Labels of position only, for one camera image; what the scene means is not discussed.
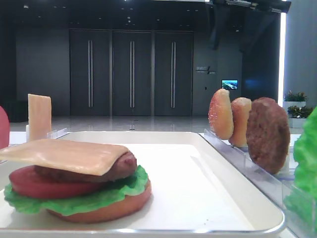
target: double door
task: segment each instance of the double door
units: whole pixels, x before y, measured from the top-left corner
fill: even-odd
[[[151,115],[151,33],[113,33],[113,115]]]
[[[155,55],[155,115],[190,116],[192,34],[156,33]]]
[[[109,115],[109,32],[71,31],[71,115]]]

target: door handle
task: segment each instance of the door handle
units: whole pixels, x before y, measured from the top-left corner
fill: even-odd
[[[91,108],[91,47],[88,40],[88,107]]]
[[[134,104],[135,104],[135,44],[134,44],[134,41],[132,41],[132,55],[133,55],[133,58],[132,58],[132,69],[133,69],[133,72],[132,72],[132,108],[134,108]]]
[[[132,108],[132,41],[130,41],[130,108]]]
[[[173,71],[173,108],[175,108],[176,89],[176,42],[174,42],[174,71]]]
[[[173,108],[173,84],[174,84],[174,42],[172,42],[170,61],[170,107]]]
[[[90,105],[94,107],[94,42],[90,41]]]

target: potted plant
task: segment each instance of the potted plant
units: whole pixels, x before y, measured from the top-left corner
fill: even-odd
[[[306,100],[307,96],[304,92],[299,92],[295,94],[292,91],[289,91],[288,94],[285,95],[283,108],[285,109],[285,111],[288,111],[289,107],[294,106],[302,108],[306,106]]]
[[[288,108],[288,114],[290,115],[289,126],[292,128],[302,128],[306,121],[306,118],[313,112],[313,108],[303,106],[301,108],[297,106],[291,106]]]

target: tiled floor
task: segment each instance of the tiled floor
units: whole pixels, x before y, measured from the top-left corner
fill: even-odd
[[[11,131],[25,131],[27,122],[11,123]],[[191,131],[209,128],[207,117],[54,117],[53,130],[68,131]],[[292,134],[302,129],[291,128]]]

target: green lettuce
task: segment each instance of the green lettuce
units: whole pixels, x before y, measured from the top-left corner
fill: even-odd
[[[148,175],[144,168],[137,167],[134,175],[112,182],[105,189],[68,199],[41,200],[22,196],[12,190],[9,184],[4,189],[5,200],[18,212],[34,214],[49,209],[64,216],[95,211],[122,201],[126,195],[136,196],[144,192]]]
[[[301,191],[292,191],[284,200],[285,206],[296,213],[307,225],[312,224],[313,200],[317,200],[317,108],[307,118],[303,134],[294,144],[294,160],[298,162],[294,184]]]

